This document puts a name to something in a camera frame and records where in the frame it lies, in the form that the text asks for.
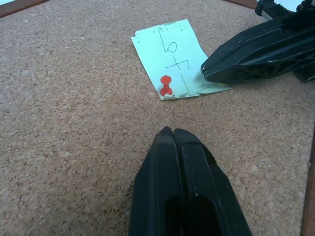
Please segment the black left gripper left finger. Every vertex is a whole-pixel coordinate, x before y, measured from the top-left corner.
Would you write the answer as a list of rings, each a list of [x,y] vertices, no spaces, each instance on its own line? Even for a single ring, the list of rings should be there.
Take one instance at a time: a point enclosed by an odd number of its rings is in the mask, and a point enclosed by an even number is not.
[[[166,126],[135,177],[128,236],[181,236],[182,192],[174,133]]]

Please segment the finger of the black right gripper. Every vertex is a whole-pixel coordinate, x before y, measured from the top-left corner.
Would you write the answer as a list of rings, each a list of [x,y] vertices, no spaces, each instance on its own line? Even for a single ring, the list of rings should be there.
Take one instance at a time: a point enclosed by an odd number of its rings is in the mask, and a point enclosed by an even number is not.
[[[280,19],[273,19],[252,28],[258,33],[271,31],[275,28],[281,28],[282,30],[292,30],[296,32],[315,29],[315,9],[307,9],[300,12],[291,13],[281,17]]]
[[[315,29],[247,29],[219,46],[202,64],[208,82],[246,83],[271,79],[315,62]]]

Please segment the green paper note with writing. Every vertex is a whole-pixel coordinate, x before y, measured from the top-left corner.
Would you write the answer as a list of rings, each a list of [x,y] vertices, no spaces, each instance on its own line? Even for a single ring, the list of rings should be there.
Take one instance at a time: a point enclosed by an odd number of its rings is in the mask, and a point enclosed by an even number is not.
[[[204,79],[201,65],[208,58],[187,19],[139,30],[132,37],[138,56],[161,100],[195,97],[229,90]],[[162,96],[162,76],[172,78],[173,94]]]

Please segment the red pushpin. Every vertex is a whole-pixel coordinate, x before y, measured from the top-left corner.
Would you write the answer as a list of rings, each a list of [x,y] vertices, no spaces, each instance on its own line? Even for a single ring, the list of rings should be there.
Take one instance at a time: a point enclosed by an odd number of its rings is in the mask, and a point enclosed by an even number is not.
[[[162,88],[160,90],[160,94],[162,96],[172,95],[173,91],[169,85],[172,82],[172,78],[168,75],[164,75],[161,77],[160,82],[162,83]]]

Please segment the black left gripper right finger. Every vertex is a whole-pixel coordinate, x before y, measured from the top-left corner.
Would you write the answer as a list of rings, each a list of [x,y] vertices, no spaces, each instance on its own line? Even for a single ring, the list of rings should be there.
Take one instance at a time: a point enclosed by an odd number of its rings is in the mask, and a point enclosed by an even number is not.
[[[192,133],[175,129],[183,181],[185,236],[252,236],[226,174]]]

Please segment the cork board with wooden frame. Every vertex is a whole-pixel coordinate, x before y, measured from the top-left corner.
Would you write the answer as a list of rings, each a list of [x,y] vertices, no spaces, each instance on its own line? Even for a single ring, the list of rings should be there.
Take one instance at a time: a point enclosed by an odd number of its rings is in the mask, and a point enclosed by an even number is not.
[[[207,54],[263,21],[222,0],[49,0],[0,19],[0,236],[127,236],[165,126],[210,150],[254,236],[300,235],[315,82],[162,101],[131,37],[182,19]]]

